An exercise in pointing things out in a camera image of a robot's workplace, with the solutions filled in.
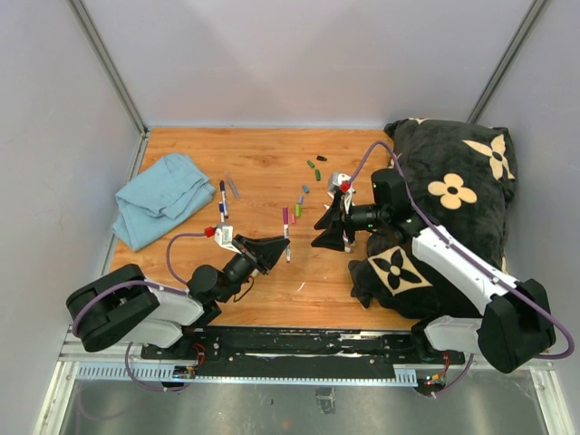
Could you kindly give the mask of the purple cap marker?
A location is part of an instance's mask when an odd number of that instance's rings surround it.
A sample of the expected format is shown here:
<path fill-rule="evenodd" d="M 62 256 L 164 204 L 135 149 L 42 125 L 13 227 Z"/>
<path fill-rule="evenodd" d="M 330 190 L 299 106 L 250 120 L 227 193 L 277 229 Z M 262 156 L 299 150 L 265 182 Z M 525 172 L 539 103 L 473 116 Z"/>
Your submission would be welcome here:
<path fill-rule="evenodd" d="M 285 261 L 287 264 L 291 262 L 291 248 L 290 248 L 290 237 L 289 237 L 289 210 L 288 207 L 282 209 L 283 213 L 283 226 L 284 226 L 284 238 L 286 241 L 285 245 Z"/>

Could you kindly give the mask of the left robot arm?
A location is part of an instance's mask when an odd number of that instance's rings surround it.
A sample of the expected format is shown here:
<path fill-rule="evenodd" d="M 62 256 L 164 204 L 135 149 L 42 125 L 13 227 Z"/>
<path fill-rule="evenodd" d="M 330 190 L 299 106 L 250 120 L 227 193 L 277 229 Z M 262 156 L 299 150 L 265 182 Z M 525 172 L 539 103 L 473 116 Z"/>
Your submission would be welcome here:
<path fill-rule="evenodd" d="M 185 328 L 210 324 L 220 315 L 220 304 L 243 298 L 242 287 L 251 286 L 258 274 L 267 275 L 290 245 L 285 236 L 235 235 L 230 225 L 209 227 L 204 235 L 234 255 L 221 269 L 198 266 L 182 289 L 127 264 L 69 295 L 65 305 L 72 334 L 84 350 L 96 353 L 128 341 L 152 344 L 177 359 L 188 356 L 194 336 Z"/>

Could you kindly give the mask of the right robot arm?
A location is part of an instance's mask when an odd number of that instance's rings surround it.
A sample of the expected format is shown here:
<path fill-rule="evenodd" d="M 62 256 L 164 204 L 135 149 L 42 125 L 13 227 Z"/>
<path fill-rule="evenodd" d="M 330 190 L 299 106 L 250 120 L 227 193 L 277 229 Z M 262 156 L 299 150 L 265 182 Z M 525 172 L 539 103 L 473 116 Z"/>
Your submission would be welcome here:
<path fill-rule="evenodd" d="M 520 281 L 465 248 L 411 201 L 394 169 L 372 174 L 372 204 L 355 206 L 350 178 L 335 172 L 328 183 L 333 203 L 315 224 L 312 247 L 342 251 L 357 232 L 389 237 L 387 247 L 369 248 L 348 268 L 352 297 L 417 319 L 411 353 L 429 363 L 442 351 L 482 355 L 495 369 L 511 373 L 556 341 L 547 319 L 545 288 Z"/>

